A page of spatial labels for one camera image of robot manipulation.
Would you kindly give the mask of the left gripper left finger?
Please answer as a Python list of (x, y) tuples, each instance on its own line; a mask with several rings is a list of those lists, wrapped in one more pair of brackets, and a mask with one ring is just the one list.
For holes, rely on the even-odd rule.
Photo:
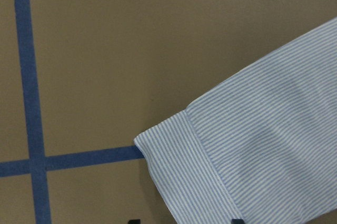
[(128, 224), (140, 224), (140, 220), (139, 219), (131, 219), (128, 221)]

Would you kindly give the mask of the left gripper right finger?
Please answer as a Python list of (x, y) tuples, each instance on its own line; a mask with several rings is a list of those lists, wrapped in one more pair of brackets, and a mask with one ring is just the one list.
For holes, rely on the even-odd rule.
[(232, 219), (231, 224), (242, 224), (242, 219)]

